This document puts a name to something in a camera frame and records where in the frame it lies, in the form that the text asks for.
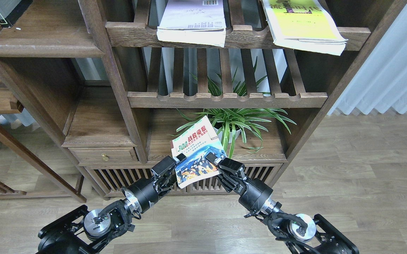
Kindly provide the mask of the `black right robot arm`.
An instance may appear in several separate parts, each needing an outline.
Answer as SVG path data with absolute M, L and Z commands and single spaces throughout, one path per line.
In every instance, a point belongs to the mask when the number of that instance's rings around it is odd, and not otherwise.
M 306 214 L 288 214 L 281 203 L 271 198 L 272 188 L 260 179 L 250 179 L 244 173 L 244 164 L 230 158 L 219 158 L 209 153 L 206 159 L 215 165 L 218 179 L 227 192 L 239 195 L 239 203 L 248 214 L 265 224 L 277 241 L 286 244 L 293 254 L 358 254 L 359 250 L 323 216 L 313 218 Z

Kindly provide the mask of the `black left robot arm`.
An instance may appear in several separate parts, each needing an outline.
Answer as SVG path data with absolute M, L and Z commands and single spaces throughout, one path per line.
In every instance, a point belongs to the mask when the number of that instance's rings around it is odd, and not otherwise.
M 151 169 L 152 177 L 141 178 L 122 188 L 125 199 L 104 209 L 87 210 L 82 205 L 43 227 L 38 237 L 39 254 L 98 254 L 110 241 L 134 231 L 132 219 L 141 219 L 176 183 L 176 166 L 186 156 L 167 156 Z

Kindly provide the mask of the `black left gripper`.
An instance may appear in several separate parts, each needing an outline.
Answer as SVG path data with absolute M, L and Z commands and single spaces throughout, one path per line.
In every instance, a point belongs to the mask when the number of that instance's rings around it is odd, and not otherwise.
M 144 213 L 168 193 L 177 191 L 177 178 L 175 172 L 170 170 L 186 159 L 183 153 L 174 157 L 166 156 L 151 168 L 153 177 L 142 178 L 131 185 L 131 193 L 137 198 L 135 211 Z

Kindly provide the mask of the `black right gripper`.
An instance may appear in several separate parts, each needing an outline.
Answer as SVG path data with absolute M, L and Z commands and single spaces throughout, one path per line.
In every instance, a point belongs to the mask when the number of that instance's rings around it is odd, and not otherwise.
M 218 175 L 222 187 L 227 193 L 233 191 L 238 194 L 239 203 L 250 214 L 270 214 L 273 211 L 273 200 L 271 199 L 273 189 L 258 178 L 252 180 L 247 177 L 243 163 L 231 158 L 221 159 L 212 152 L 208 153 L 205 159 L 222 170 L 222 173 Z

